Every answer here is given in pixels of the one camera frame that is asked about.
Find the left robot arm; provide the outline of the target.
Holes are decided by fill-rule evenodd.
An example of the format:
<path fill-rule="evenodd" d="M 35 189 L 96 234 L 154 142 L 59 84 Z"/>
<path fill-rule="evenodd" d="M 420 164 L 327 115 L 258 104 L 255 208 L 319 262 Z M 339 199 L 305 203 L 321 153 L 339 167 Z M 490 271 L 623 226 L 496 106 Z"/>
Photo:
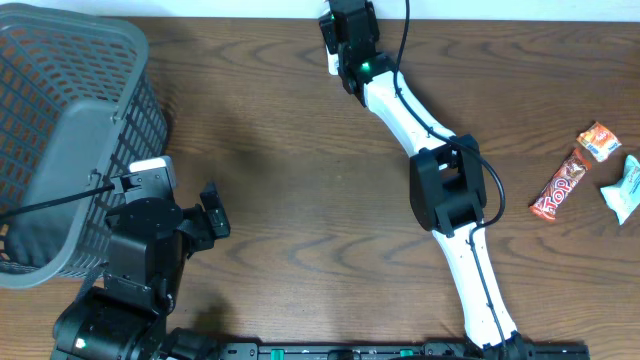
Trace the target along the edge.
<path fill-rule="evenodd" d="M 216 186 L 182 208 L 170 189 L 136 196 L 108 212 L 107 260 L 85 277 L 53 328 L 53 360 L 216 359 L 219 345 L 167 329 L 186 261 L 230 234 Z"/>

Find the red chocolate bar wrapper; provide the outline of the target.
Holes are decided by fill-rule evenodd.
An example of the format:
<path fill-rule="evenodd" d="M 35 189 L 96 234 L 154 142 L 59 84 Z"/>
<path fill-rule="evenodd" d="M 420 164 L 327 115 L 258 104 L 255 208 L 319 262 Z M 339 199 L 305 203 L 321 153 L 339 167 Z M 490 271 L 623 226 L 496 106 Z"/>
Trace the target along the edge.
<path fill-rule="evenodd" d="M 567 199 L 590 169 L 591 163 L 578 148 L 575 148 L 563 161 L 533 204 L 529 206 L 529 210 L 541 219 L 554 222 L 558 207 Z"/>

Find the orange snack packet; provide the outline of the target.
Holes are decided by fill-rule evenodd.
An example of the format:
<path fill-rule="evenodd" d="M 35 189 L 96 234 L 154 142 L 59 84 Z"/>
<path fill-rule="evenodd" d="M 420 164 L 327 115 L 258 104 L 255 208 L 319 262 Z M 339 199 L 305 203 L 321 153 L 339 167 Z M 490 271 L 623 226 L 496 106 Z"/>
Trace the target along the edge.
<path fill-rule="evenodd" d="M 615 134 L 595 122 L 589 129 L 582 132 L 577 141 L 587 149 L 598 162 L 606 161 L 612 153 L 622 146 Z"/>

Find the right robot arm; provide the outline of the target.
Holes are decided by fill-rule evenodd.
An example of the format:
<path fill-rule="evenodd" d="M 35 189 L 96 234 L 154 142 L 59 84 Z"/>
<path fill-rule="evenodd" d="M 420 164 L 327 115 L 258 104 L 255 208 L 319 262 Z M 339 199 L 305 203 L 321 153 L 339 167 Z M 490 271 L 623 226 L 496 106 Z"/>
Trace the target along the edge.
<path fill-rule="evenodd" d="M 380 31 L 367 0 L 329 0 L 319 18 L 330 74 L 379 117 L 409 158 L 409 199 L 438 242 L 463 309 L 466 336 L 482 359 L 526 359 L 531 352 L 510 317 L 486 245 L 484 177 L 497 175 L 471 135 L 439 123 L 409 89 L 400 57 L 376 48 Z"/>

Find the teal white tissue pack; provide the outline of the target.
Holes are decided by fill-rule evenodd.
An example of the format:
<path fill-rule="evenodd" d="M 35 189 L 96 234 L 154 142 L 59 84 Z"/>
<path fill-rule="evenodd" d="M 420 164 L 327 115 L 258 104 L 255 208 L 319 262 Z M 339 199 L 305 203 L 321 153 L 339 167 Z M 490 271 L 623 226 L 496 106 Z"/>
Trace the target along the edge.
<path fill-rule="evenodd" d="M 600 192 L 606 205 L 616 214 L 618 224 L 623 225 L 639 205 L 639 161 L 628 155 L 622 178 L 616 184 L 602 187 Z"/>

